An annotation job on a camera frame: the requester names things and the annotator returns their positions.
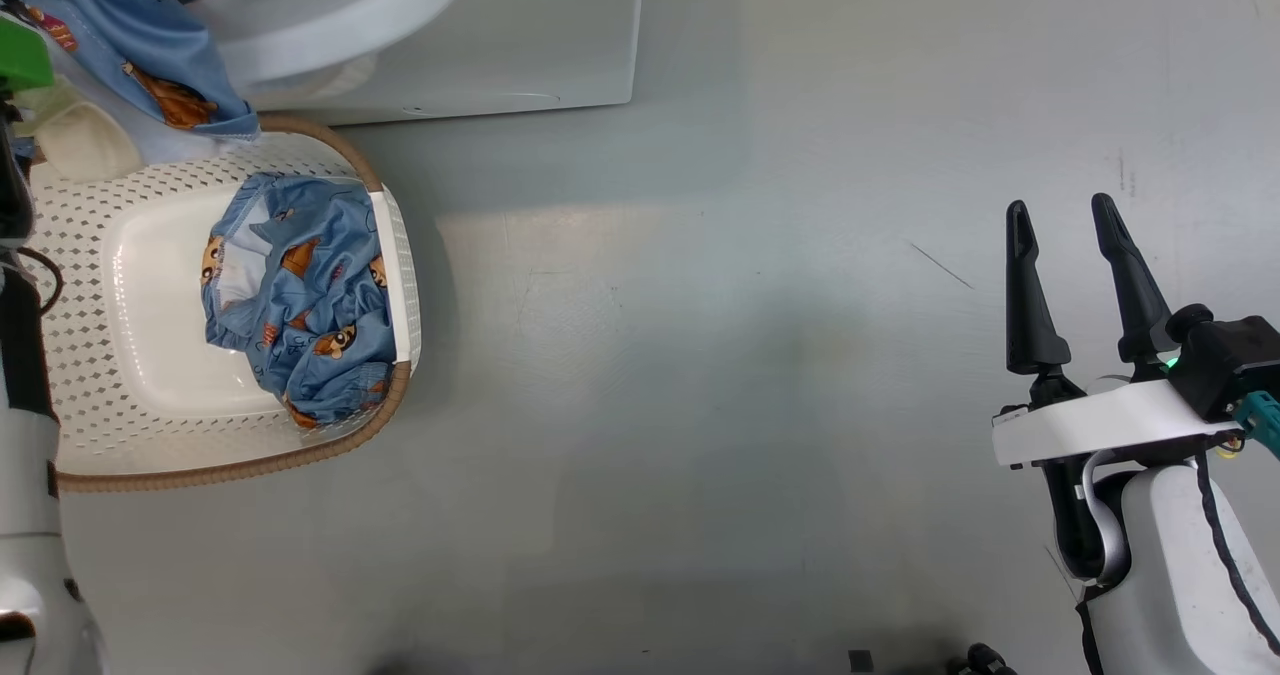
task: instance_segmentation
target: basket handle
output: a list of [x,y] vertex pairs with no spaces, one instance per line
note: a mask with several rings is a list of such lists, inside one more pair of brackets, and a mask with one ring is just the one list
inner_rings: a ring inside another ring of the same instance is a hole
[[381,192],[383,181],[374,172],[374,167],[369,164],[369,160],[353,145],[347,142],[347,138],[332,129],[311,120],[303,120],[297,115],[280,115],[275,113],[261,114],[257,117],[257,122],[262,126],[262,132],[266,133],[294,133],[324,142],[337,150],[338,155],[342,155],[347,163],[351,163],[352,168],[356,169],[356,175],[365,183],[365,188],[369,192]]

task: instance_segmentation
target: washing machine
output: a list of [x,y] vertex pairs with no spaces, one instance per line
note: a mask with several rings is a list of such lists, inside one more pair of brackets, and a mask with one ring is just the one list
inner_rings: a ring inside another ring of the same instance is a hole
[[631,99],[640,0],[182,0],[259,110],[328,124]]

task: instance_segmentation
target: washing machine door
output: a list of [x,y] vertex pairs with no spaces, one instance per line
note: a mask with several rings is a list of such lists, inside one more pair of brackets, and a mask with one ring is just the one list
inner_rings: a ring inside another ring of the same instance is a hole
[[453,0],[189,0],[237,91],[255,105],[358,86],[378,51]]

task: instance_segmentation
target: black cable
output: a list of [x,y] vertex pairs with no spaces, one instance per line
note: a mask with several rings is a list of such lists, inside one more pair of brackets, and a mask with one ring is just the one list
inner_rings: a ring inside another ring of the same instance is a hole
[[1217,551],[1217,558],[1226,567],[1226,578],[1231,581],[1231,589],[1235,590],[1235,597],[1244,606],[1244,611],[1248,611],[1253,629],[1267,642],[1271,652],[1280,656],[1280,640],[1276,639],[1276,634],[1271,631],[1267,621],[1262,619],[1262,611],[1253,602],[1249,588],[1244,584],[1244,578],[1240,576],[1240,569],[1236,567],[1235,558],[1231,557],[1231,551],[1226,547],[1226,534],[1222,533],[1222,521],[1217,516],[1217,501],[1213,498],[1213,484],[1208,479],[1208,456],[1203,451],[1196,453],[1196,479],[1199,484],[1201,503],[1204,506],[1204,520],[1208,520],[1208,529],[1213,534],[1213,549]]
[[58,265],[54,265],[54,261],[50,260],[44,252],[37,252],[29,247],[19,247],[15,252],[18,252],[18,255],[26,255],[41,265],[45,265],[45,268],[47,268],[54,275],[54,295],[49,296],[49,300],[40,306],[40,314],[45,315],[54,309],[54,305],[58,304],[58,298],[63,295],[63,272],[58,268]]
[[1238,439],[1238,441],[1235,441],[1235,442],[1238,442],[1239,444],[1235,444],[1235,446],[1233,446],[1233,444],[1230,444],[1230,441],[1226,441],[1225,443],[1221,443],[1221,444],[1220,444],[1220,446],[1217,446],[1217,447],[1219,447],[1219,448],[1220,448],[1221,451],[1225,451],[1225,452],[1230,452],[1230,453],[1233,453],[1233,455],[1239,455],[1239,453],[1244,452],[1244,443],[1245,443],[1245,442],[1248,442],[1248,441],[1247,441],[1247,439],[1244,439],[1244,438],[1239,438],[1239,439]]

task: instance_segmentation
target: gray tile floor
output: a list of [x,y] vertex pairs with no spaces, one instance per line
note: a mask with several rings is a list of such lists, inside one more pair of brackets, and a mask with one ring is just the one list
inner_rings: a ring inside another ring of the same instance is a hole
[[[1280,320],[1277,15],[645,0],[631,105],[348,131],[415,238],[410,401],[303,470],[67,497],[118,671],[899,671],[987,639],[1083,672],[1042,484],[991,453],[1027,387],[1004,207],[1080,382],[1120,371],[1096,191],[1175,307]],[[1215,466],[1280,573],[1275,464]]]

